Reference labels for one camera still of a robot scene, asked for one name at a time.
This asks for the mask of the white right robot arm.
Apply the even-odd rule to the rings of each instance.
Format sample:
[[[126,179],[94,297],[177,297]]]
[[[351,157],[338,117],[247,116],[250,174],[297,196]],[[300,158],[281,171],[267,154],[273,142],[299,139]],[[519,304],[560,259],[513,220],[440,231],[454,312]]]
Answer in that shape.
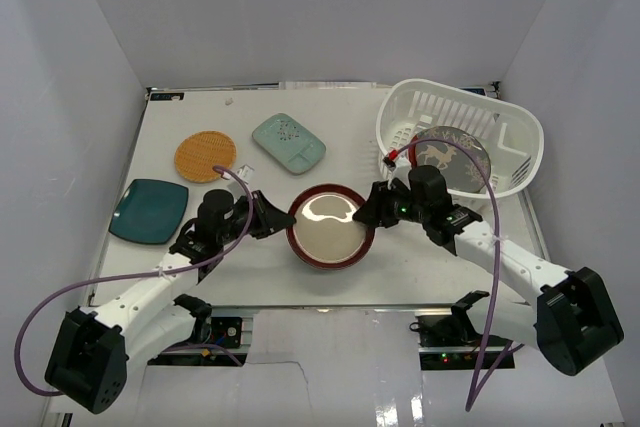
[[[494,311],[488,292],[456,301],[442,323],[463,345],[477,344],[491,325],[496,336],[537,348],[556,370],[575,376],[624,339],[598,273],[587,267],[572,271],[500,239],[495,223],[453,202],[435,167],[411,169],[406,182],[373,183],[353,219],[373,229],[417,223],[435,245],[481,267],[522,298]]]

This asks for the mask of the grey reindeer plate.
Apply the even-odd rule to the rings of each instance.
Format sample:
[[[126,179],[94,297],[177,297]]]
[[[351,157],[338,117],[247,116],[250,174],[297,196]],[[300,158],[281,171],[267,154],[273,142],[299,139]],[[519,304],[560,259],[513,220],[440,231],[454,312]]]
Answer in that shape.
[[[488,152],[471,134],[448,126],[432,127],[418,132],[412,141],[428,138],[411,147],[409,159],[413,167],[436,167],[449,189],[478,193],[485,188],[483,177],[491,175]]]

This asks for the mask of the red rimmed beige bowl plate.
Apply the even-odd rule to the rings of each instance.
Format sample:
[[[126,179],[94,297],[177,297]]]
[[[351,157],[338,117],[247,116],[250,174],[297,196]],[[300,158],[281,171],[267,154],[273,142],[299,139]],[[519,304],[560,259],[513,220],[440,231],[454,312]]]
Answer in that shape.
[[[354,190],[320,184],[299,194],[289,208],[295,223],[286,229],[289,245],[304,263],[340,270],[361,261],[372,247],[375,230],[353,219],[365,203]]]

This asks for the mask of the dark teal square plate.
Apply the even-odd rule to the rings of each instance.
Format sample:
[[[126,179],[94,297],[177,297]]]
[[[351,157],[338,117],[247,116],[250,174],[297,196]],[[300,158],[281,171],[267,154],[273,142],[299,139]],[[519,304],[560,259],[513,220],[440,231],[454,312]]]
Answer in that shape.
[[[109,233],[142,245],[166,244],[181,225],[189,199],[183,185],[134,179],[116,206]]]

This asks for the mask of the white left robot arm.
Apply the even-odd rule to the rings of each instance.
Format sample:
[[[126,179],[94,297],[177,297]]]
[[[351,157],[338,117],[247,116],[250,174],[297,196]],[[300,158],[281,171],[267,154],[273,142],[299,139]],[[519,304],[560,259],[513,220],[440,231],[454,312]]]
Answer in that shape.
[[[295,218],[259,191],[234,198],[207,192],[197,214],[148,276],[93,309],[76,308],[62,321],[45,371],[46,382],[93,414],[108,409],[127,377],[177,344],[211,338],[209,303],[189,295],[245,235],[263,239]]]

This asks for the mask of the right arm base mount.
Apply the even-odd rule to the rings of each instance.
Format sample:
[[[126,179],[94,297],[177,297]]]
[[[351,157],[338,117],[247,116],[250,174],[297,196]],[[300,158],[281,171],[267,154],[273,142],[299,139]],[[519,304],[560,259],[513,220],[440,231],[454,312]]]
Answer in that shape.
[[[409,330],[418,336],[422,372],[474,370],[482,335],[462,333],[451,315],[417,316]]]

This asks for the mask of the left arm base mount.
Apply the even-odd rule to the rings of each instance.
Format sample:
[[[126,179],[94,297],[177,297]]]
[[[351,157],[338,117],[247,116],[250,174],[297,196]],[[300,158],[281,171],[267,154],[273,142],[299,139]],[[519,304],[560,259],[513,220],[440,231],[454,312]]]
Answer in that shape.
[[[212,317],[205,340],[181,342],[157,360],[172,366],[242,367],[246,361],[246,354],[240,352],[242,327],[241,317]]]

